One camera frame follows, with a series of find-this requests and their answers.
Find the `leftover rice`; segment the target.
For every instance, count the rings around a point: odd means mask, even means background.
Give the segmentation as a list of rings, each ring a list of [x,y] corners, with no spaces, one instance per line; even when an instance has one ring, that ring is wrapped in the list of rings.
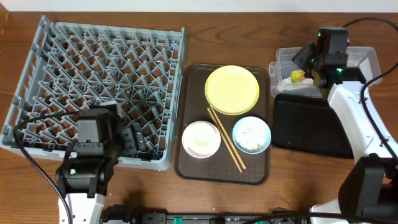
[[[262,127],[241,126],[236,133],[237,145],[246,152],[260,151],[266,141],[266,131]]]

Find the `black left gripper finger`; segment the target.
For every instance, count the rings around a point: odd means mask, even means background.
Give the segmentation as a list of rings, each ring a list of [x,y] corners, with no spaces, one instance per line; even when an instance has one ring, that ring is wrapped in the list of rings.
[[[120,135],[124,140],[123,155],[133,155],[137,152],[136,136],[132,128],[124,128],[120,130]]]
[[[142,128],[139,123],[132,124],[132,132],[134,138],[134,145],[136,151],[142,151],[145,149],[145,137],[142,133]]]

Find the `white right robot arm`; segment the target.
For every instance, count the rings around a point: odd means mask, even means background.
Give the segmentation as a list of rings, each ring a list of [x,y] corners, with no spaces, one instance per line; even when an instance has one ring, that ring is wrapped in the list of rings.
[[[397,223],[397,143],[370,97],[360,68],[347,65],[348,31],[322,27],[293,62],[313,80],[341,122],[355,165],[338,198],[310,208],[310,223]]]

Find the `pink bowl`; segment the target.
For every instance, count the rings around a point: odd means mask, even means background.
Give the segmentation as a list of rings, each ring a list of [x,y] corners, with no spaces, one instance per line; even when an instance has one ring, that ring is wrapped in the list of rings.
[[[217,127],[207,121],[189,124],[182,135],[182,146],[192,157],[205,159],[215,154],[221,145],[221,134]]]

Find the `light blue bowl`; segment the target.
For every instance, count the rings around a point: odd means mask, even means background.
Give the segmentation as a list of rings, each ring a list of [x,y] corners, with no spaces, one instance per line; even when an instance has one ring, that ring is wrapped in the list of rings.
[[[271,144],[271,129],[261,118],[247,116],[233,127],[234,145],[246,154],[260,154]]]

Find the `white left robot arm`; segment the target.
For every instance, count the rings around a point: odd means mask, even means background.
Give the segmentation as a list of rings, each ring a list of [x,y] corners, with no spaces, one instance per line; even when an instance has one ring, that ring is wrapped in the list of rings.
[[[101,212],[114,166],[121,156],[144,148],[138,124],[123,126],[122,108],[116,101],[79,112],[78,139],[65,152],[56,171],[61,192],[60,223],[101,223]]]

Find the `green yellow snack wrapper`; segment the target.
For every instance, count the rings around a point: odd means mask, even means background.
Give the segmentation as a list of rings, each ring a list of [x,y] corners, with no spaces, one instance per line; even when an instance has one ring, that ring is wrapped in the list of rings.
[[[294,70],[290,73],[290,79],[292,83],[298,83],[306,79],[305,72],[303,70]]]

